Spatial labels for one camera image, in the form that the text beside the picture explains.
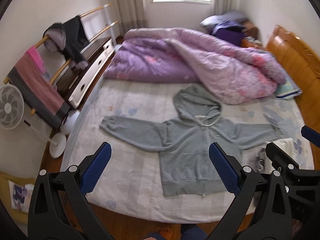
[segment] fan base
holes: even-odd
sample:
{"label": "fan base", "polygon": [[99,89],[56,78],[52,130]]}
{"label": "fan base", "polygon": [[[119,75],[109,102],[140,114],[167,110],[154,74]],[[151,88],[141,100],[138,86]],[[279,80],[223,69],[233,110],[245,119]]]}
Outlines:
{"label": "fan base", "polygon": [[52,140],[57,143],[57,146],[55,146],[53,143],[50,143],[49,152],[51,157],[56,159],[63,154],[67,144],[67,137],[63,133],[57,133],[55,136],[53,136]]}

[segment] comforter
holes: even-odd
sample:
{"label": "comforter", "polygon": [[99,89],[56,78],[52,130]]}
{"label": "comforter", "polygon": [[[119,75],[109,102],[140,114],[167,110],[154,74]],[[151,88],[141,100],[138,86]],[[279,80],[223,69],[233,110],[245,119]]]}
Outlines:
{"label": "comforter", "polygon": [[107,68],[106,78],[197,82],[227,104],[273,94],[285,83],[272,54],[240,48],[185,28],[132,29]]}

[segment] white fan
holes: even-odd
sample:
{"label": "white fan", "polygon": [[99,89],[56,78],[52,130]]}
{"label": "white fan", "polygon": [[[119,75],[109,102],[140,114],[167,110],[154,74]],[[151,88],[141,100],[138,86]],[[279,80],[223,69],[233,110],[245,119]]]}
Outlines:
{"label": "white fan", "polygon": [[[24,112],[23,96],[20,90],[11,84],[4,85],[0,88],[0,127],[11,130],[21,122]],[[31,124],[23,120],[23,122],[41,137],[50,142],[50,155],[58,158],[63,154],[66,147],[67,138],[62,133],[57,133],[52,139],[42,135],[38,130],[33,128]]]}

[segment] hoodie sleeve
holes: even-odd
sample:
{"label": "hoodie sleeve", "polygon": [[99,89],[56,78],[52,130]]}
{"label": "hoodie sleeve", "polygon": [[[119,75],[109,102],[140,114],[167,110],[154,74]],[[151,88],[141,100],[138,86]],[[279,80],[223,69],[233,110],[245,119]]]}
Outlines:
{"label": "hoodie sleeve", "polygon": [[234,124],[230,120],[225,120],[220,126],[222,135],[242,150],[256,147],[266,141],[272,142],[282,137],[280,129],[271,124]]}
{"label": "hoodie sleeve", "polygon": [[164,151],[168,141],[168,122],[156,123],[122,116],[105,116],[100,128],[113,137],[148,152]]}

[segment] blue gripper pad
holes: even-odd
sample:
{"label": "blue gripper pad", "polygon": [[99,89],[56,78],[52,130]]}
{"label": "blue gripper pad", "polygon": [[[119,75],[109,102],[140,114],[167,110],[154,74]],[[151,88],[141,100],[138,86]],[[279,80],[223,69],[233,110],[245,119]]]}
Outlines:
{"label": "blue gripper pad", "polygon": [[93,191],[111,158],[111,145],[105,143],[81,176],[80,192],[85,195]]}
{"label": "blue gripper pad", "polygon": [[239,176],[233,167],[230,165],[229,161],[222,153],[222,149],[219,145],[212,143],[209,147],[209,158],[217,170],[223,184],[225,185],[228,192],[238,195],[239,188]]}
{"label": "blue gripper pad", "polygon": [[320,134],[311,128],[304,126],[301,128],[301,135],[306,138],[309,142],[320,148]]}

